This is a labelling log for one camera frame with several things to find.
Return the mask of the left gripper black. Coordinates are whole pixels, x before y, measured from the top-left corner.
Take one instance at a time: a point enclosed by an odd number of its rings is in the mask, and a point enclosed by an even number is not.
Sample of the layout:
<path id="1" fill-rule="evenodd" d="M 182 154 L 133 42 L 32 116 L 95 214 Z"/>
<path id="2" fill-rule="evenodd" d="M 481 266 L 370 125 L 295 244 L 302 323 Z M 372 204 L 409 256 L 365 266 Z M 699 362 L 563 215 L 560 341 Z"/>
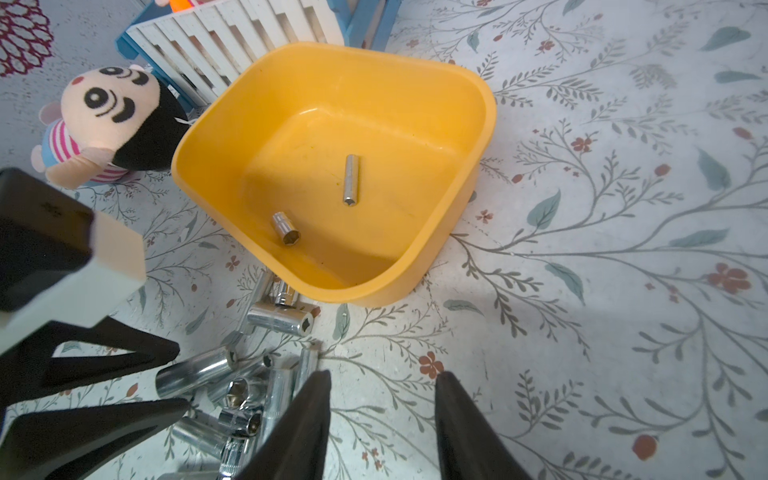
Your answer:
<path id="1" fill-rule="evenodd" d="M 3 169 L 1 410 L 174 360 L 176 342 L 108 316 L 145 281 L 140 234 L 20 169 Z M 123 353 L 56 357 L 68 341 Z"/>

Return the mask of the metal socket near box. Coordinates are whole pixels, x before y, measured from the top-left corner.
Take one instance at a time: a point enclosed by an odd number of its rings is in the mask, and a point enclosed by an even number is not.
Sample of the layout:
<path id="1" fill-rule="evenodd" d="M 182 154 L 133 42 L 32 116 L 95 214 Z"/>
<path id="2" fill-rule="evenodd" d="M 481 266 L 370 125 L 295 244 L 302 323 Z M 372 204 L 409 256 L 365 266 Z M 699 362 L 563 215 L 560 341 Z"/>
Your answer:
<path id="1" fill-rule="evenodd" d="M 313 328 L 314 316 L 292 307 L 256 302 L 245 314 L 244 328 L 250 334 L 256 328 L 292 336 L 308 336 Z"/>

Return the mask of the yellow plastic storage box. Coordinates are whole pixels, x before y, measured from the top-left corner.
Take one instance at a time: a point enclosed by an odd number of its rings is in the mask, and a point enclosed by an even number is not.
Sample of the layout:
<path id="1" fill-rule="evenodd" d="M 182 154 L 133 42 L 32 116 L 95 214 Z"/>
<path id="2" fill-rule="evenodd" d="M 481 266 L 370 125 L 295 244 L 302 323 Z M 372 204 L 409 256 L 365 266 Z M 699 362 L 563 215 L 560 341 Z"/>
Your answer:
<path id="1" fill-rule="evenodd" d="M 253 63 L 194 123 L 177 186 L 299 293 L 380 307 L 420 282 L 466 209 L 497 107 L 475 73 L 294 43 Z M 346 157 L 358 203 L 343 202 Z M 284 245 L 271 218 L 301 234 Z"/>

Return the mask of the metal socket in pile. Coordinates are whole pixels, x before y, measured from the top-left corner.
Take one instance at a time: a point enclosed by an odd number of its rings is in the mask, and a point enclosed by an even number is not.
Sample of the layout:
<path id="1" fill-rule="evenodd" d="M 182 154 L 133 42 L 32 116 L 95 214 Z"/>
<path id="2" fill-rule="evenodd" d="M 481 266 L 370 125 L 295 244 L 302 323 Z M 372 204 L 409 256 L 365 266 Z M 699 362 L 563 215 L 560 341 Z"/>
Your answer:
<path id="1" fill-rule="evenodd" d="M 253 437 L 259 433 L 263 408 L 223 409 L 218 416 L 219 425 L 233 437 Z"/>

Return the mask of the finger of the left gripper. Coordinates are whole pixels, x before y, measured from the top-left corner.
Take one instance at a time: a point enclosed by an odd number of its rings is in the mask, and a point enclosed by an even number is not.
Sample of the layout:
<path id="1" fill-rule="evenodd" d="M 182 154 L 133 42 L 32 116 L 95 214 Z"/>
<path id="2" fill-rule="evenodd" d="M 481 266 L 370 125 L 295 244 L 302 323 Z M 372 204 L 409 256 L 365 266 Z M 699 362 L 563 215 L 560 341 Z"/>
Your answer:
<path id="1" fill-rule="evenodd" d="M 1 477 L 84 479 L 189 409 L 173 398 L 21 415 L 1 445 Z"/>

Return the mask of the white and blue toy crib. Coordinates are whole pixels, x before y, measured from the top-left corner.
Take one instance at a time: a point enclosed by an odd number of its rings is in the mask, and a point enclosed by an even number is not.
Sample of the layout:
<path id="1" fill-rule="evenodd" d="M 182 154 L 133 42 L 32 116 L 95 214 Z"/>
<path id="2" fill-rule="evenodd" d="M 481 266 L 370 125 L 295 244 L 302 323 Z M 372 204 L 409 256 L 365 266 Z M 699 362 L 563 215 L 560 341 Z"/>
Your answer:
<path id="1" fill-rule="evenodd" d="M 252 63 L 296 42 L 386 48 L 400 8 L 390 1 L 152 1 L 117 38 L 186 111 L 213 103 Z"/>

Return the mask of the large metal socket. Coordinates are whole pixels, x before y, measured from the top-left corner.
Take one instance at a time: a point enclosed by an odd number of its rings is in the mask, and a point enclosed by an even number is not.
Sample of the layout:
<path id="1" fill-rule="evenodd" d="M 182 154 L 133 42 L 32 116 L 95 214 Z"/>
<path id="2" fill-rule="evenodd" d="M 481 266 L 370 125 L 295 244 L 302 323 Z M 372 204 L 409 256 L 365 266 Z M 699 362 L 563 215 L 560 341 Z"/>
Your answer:
<path id="1" fill-rule="evenodd" d="M 165 367 L 155 377 L 160 399 L 182 396 L 234 370 L 237 353 L 225 346 Z"/>

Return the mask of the long thin metal socket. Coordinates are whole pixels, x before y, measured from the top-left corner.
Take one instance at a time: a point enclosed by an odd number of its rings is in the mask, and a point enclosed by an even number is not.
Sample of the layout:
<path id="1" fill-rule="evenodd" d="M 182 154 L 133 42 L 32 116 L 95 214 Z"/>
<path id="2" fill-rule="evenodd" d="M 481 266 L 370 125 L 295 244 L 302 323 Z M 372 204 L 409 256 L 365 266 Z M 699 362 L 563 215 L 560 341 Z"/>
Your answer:
<path id="1" fill-rule="evenodd" d="M 346 157 L 345 177 L 343 184 L 343 202 L 347 206 L 358 203 L 360 158 L 350 154 Z"/>

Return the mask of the short metal socket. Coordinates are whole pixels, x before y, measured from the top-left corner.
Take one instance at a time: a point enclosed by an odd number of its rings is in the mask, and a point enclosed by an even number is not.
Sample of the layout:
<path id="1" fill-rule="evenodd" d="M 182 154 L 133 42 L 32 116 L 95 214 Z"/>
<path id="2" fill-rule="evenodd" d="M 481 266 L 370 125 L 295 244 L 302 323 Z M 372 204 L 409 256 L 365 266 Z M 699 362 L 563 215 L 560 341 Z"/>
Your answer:
<path id="1" fill-rule="evenodd" d="M 279 240 L 286 246 L 293 246 L 301 239 L 301 234 L 285 212 L 276 212 L 271 218 L 272 226 Z"/>

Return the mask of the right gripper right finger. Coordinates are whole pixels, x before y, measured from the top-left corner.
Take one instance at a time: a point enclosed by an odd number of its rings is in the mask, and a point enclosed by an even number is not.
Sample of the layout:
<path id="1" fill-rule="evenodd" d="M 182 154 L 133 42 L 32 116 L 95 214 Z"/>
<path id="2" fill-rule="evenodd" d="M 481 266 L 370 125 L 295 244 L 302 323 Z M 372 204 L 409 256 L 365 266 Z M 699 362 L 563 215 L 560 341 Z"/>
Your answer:
<path id="1" fill-rule="evenodd" d="M 435 425 L 443 479 L 530 480 L 449 371 L 436 378 Z"/>

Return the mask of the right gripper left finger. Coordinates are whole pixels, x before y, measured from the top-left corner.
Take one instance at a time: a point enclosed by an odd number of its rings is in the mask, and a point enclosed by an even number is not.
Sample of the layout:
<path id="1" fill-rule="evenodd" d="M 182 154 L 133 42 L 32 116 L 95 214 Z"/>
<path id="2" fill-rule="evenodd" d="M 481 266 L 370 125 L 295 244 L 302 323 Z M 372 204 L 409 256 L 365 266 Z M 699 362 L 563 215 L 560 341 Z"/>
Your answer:
<path id="1" fill-rule="evenodd" d="M 312 373 L 237 479 L 321 479 L 331 423 L 331 373 Z"/>

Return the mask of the plush doll on table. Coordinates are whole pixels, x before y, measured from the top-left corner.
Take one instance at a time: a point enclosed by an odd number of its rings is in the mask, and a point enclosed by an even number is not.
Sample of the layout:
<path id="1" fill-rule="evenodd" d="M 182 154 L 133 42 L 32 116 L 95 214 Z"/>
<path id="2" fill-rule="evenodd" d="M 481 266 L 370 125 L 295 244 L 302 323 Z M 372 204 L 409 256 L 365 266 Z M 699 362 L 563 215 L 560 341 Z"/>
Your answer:
<path id="1" fill-rule="evenodd" d="M 82 73 L 39 112 L 44 138 L 30 161 L 56 186 L 113 183 L 130 172 L 165 171 L 190 127 L 171 91 L 141 67 Z"/>

